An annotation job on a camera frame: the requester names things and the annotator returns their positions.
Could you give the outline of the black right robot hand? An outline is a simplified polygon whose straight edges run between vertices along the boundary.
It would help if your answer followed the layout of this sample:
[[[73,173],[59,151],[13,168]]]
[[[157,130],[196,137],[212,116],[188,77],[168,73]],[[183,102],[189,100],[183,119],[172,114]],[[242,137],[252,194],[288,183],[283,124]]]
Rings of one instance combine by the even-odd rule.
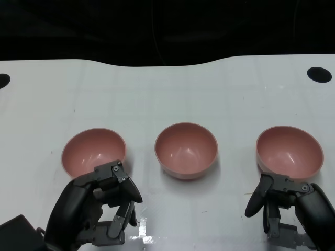
[[[295,208],[295,215],[305,230],[280,222],[280,209]],[[260,182],[247,204],[250,218],[263,210],[263,229],[270,244],[296,249],[334,250],[334,208],[315,183],[295,182],[288,176],[262,173]]]

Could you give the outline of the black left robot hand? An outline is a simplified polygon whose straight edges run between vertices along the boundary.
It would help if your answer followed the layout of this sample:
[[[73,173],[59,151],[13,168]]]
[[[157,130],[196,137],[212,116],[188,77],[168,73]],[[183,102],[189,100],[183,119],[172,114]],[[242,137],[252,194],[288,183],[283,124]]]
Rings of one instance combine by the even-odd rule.
[[[47,249],[124,244],[127,225],[137,225],[134,204],[142,201],[120,160],[95,167],[62,191],[43,235]]]

